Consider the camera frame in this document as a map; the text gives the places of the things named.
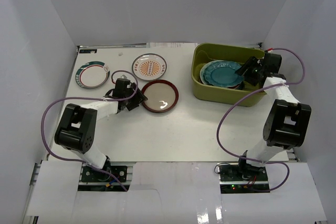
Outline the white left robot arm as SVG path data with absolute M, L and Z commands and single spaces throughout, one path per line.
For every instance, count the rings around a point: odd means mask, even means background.
M 137 108 L 147 97 L 128 79 L 117 79 L 101 101 L 88 104 L 66 105 L 56 129 L 57 145 L 75 153 L 80 161 L 93 167 L 93 176 L 101 182 L 110 178 L 109 157 L 94 144 L 96 124 L 99 120 L 116 115 L 124 109 Z

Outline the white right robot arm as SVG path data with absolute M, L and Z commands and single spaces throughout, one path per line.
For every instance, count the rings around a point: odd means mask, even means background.
M 267 52 L 261 59 L 250 57 L 236 70 L 253 86 L 274 85 L 266 90 L 274 103 L 264 124 L 263 139 L 245 151 L 238 161 L 237 175 L 245 182 L 261 174 L 265 164 L 275 155 L 300 147 L 305 139 L 311 107 L 300 103 L 289 90 L 286 77 L 278 73 L 281 61 L 281 55 Z

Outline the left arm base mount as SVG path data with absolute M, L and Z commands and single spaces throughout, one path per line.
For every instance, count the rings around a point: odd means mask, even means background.
M 126 165 L 110 165 L 107 167 L 107 172 L 115 176 L 126 190 L 129 189 L 132 179 L 131 167 Z M 78 191 L 125 192 L 114 177 L 87 166 L 82 167 Z

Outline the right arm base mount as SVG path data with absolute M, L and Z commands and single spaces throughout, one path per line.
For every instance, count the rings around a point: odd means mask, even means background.
M 244 176 L 237 164 L 219 163 L 214 167 L 219 176 L 221 194 L 268 193 L 270 190 L 266 169 L 256 175 Z

